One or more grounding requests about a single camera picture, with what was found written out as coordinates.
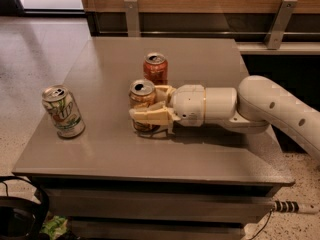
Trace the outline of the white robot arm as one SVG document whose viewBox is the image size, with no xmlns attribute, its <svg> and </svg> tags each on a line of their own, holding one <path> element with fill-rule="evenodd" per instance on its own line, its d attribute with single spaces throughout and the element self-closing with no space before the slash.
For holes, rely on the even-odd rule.
<svg viewBox="0 0 320 240">
<path fill-rule="evenodd" d="M 130 85 L 129 115 L 145 126 L 219 125 L 238 133 L 260 133 L 273 125 L 310 156 L 320 159 L 320 112 L 272 80 L 244 78 L 237 88 L 191 84 L 175 88 L 139 79 Z"/>
</svg>

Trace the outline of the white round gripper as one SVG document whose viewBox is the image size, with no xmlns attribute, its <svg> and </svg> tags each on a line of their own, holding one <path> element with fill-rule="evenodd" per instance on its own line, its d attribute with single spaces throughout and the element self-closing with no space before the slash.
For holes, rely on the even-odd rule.
<svg viewBox="0 0 320 240">
<path fill-rule="evenodd" d="M 163 138 L 172 133 L 178 122 L 185 127 L 199 127 L 204 123 L 205 88 L 202 85 L 156 85 L 156 101 L 163 104 L 148 108 L 131 108 L 129 115 L 135 133 L 141 137 Z"/>
</svg>

